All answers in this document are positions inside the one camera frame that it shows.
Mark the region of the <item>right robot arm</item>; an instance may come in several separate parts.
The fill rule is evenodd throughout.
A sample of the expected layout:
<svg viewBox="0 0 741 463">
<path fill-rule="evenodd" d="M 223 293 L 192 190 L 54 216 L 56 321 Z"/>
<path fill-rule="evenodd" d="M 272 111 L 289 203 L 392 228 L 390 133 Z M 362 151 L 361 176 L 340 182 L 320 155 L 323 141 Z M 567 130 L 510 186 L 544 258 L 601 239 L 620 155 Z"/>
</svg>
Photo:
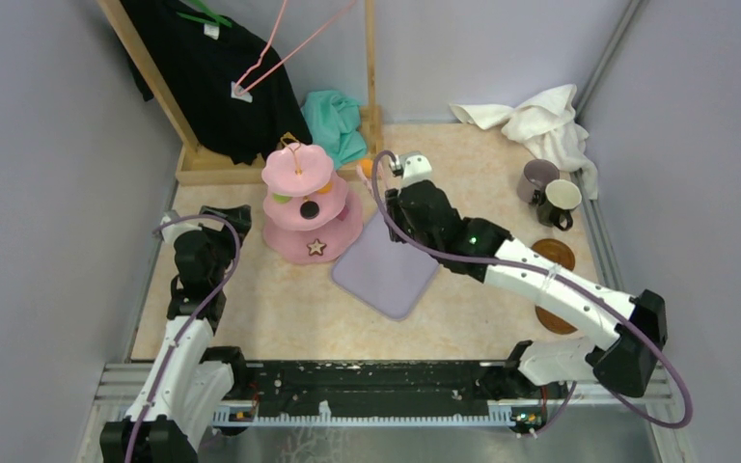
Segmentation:
<svg viewBox="0 0 741 463">
<path fill-rule="evenodd" d="M 633 296 L 574 274 L 507 229 L 461 216 L 443 190 L 421 180 L 373 192 L 392 240 L 428 253 L 451 272 L 532 300 L 582 333 L 573 344 L 528 341 L 505 371 L 508 391 L 595 379 L 616 395 L 644 395 L 668 339 L 666 303 L 649 289 Z"/>
</svg>

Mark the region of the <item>green macaron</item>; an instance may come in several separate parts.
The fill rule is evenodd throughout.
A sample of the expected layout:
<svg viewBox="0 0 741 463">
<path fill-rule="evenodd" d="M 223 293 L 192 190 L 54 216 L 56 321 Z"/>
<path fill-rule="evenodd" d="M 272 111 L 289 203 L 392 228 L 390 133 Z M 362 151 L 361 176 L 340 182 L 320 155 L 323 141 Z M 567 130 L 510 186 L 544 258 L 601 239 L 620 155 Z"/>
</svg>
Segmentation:
<svg viewBox="0 0 741 463">
<path fill-rule="evenodd" d="M 271 198 L 277 203 L 277 204 L 286 204 L 291 200 L 291 197 L 284 196 L 276 193 L 271 194 Z"/>
</svg>

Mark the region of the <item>pink-tipped metal tongs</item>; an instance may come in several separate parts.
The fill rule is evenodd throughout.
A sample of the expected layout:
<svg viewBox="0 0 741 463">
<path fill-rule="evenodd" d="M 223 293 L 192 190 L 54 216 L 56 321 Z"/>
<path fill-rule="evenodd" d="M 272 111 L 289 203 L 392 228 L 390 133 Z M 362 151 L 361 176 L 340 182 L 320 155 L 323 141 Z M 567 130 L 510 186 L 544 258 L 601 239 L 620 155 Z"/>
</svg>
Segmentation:
<svg viewBox="0 0 741 463">
<path fill-rule="evenodd" d="M 373 179 L 371 180 L 362 180 L 358 174 L 357 176 L 360 179 L 360 181 L 363 183 L 365 188 L 368 190 L 368 192 L 374 197 L 375 195 L 373 194 L 373 186 L 374 185 L 377 186 L 378 193 L 379 193 L 378 197 L 380 198 L 380 202 L 383 204 L 382 208 L 386 209 L 387 208 L 386 193 L 389 188 L 389 184 L 388 184 L 387 179 L 385 178 L 383 170 L 380 170 L 376 176 L 373 176 Z"/>
</svg>

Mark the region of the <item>pink cake slice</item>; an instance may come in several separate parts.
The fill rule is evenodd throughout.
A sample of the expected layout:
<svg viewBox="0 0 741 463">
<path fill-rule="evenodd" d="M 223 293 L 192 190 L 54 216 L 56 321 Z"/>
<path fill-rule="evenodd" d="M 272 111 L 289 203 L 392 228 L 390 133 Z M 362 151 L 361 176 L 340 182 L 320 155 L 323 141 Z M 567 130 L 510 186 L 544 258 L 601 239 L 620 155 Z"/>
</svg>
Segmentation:
<svg viewBox="0 0 741 463">
<path fill-rule="evenodd" d="M 349 213 L 350 213 L 350 209 L 349 209 L 349 207 L 348 207 L 348 206 L 346 205 L 346 206 L 345 206 L 345 207 L 344 207 L 344 208 L 343 208 L 343 209 L 342 209 L 342 210 L 340 211 L 340 213 L 339 213 L 339 214 L 338 214 L 338 215 L 336 216 L 336 219 L 337 219 L 337 220 L 339 220 L 339 221 L 344 221 L 344 220 L 346 219 L 346 217 L 347 217 L 347 216 L 349 215 Z"/>
</svg>

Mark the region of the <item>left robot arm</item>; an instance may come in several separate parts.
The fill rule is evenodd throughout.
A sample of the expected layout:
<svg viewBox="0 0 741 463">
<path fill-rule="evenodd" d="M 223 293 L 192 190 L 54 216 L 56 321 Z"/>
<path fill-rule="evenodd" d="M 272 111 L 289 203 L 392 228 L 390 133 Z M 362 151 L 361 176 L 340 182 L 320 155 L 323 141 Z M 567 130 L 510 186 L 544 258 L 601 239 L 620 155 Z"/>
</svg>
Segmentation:
<svg viewBox="0 0 741 463">
<path fill-rule="evenodd" d="M 237 347 L 214 347 L 251 208 L 203 206 L 195 215 L 166 212 L 155 235 L 173 247 L 165 334 L 150 373 L 122 419 L 107 422 L 99 445 L 106 462 L 195 462 L 212 413 L 251 385 Z"/>
</svg>

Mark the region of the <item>brown star cookie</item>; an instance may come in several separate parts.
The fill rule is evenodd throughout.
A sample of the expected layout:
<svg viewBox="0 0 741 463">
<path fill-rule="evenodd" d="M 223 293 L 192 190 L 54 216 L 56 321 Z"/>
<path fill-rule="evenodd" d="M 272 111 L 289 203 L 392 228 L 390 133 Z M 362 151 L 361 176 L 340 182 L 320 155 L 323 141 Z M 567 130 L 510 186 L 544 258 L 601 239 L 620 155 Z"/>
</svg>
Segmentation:
<svg viewBox="0 0 741 463">
<path fill-rule="evenodd" d="M 314 257 L 314 256 L 323 256 L 324 250 L 326 249 L 327 244 L 320 241 L 318 238 L 315 238 L 312 242 L 307 244 L 308 248 L 308 256 Z"/>
</svg>

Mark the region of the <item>black macaron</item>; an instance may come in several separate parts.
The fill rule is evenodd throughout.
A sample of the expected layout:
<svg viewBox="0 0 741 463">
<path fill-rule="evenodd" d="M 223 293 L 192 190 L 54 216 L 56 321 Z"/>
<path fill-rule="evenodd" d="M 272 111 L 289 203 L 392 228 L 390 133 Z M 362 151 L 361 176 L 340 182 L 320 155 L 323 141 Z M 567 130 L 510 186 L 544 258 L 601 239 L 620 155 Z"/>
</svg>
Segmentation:
<svg viewBox="0 0 741 463">
<path fill-rule="evenodd" d="M 320 212 L 320 207 L 317 202 L 304 201 L 299 208 L 300 216 L 305 220 L 315 219 Z"/>
</svg>

